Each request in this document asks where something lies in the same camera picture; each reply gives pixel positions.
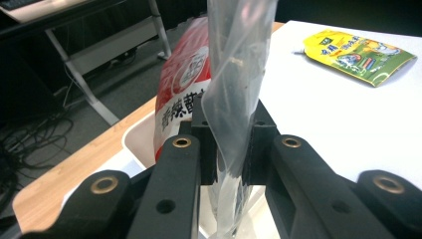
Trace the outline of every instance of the plastic bag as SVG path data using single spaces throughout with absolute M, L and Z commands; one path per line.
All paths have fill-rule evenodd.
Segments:
M 277 0 L 208 0 L 212 81 L 202 98 L 219 153 L 217 238 L 233 238 L 250 190 L 242 182 Z

